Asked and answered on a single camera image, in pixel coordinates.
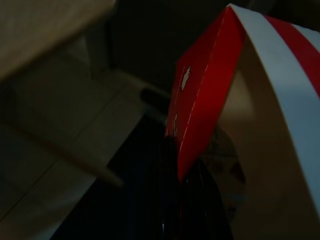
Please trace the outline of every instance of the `red stripe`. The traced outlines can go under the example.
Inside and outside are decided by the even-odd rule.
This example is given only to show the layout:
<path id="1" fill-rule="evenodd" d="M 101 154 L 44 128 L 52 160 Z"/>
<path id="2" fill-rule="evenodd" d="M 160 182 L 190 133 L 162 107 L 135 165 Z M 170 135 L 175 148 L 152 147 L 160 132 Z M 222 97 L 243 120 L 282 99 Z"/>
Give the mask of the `red stripe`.
<path id="1" fill-rule="evenodd" d="M 292 24 L 269 16 L 265 18 L 291 49 L 320 98 L 320 53 Z"/>

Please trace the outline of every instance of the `white tile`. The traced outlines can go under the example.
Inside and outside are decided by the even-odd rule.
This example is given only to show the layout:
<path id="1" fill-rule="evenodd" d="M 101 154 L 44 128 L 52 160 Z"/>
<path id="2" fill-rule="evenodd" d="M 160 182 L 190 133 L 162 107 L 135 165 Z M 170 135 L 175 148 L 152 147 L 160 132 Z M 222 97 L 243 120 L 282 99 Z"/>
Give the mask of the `white tile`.
<path id="1" fill-rule="evenodd" d="M 106 165 L 143 115 L 135 101 L 119 93 L 76 140 Z"/>
<path id="2" fill-rule="evenodd" d="M 121 86 L 119 81 L 91 79 L 89 68 L 76 59 L 53 56 L 23 74 L 13 88 L 57 129 L 74 138 Z"/>
<path id="3" fill-rule="evenodd" d="M 56 161 L 27 197 L 63 220 L 92 185 L 95 178 L 72 165 Z"/>
<path id="4" fill-rule="evenodd" d="M 23 194 L 22 191 L 19 191 L 2 178 L 0 179 L 0 220 L 3 219 Z"/>
<path id="5" fill-rule="evenodd" d="M 56 160 L 3 127 L 0 127 L 0 156 L 0 176 L 23 192 Z"/>
<path id="6" fill-rule="evenodd" d="M 0 239 L 47 240 L 60 224 L 52 213 L 24 197 L 0 222 Z"/>

